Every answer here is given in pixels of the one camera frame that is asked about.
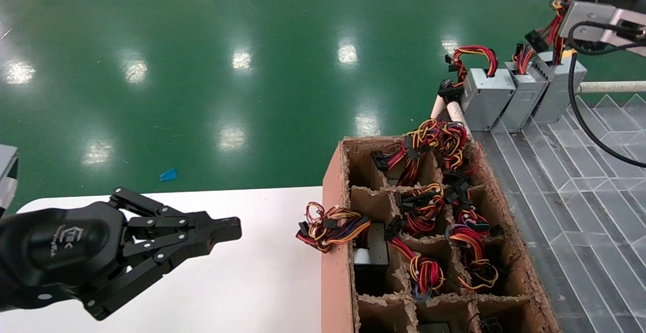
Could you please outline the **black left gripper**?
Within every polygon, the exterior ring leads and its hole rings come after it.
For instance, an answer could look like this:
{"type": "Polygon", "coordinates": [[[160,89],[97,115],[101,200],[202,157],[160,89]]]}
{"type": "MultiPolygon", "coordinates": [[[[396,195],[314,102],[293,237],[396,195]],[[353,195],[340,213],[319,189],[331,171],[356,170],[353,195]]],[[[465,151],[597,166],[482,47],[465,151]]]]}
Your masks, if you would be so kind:
{"type": "Polygon", "coordinates": [[[101,321],[183,262],[242,236],[237,216],[185,213],[126,188],[113,192],[110,205],[49,207],[3,219],[2,310],[81,299],[101,321]],[[126,224],[119,209],[136,216],[126,224]],[[134,237],[155,238],[122,247],[125,225],[134,237]]]}

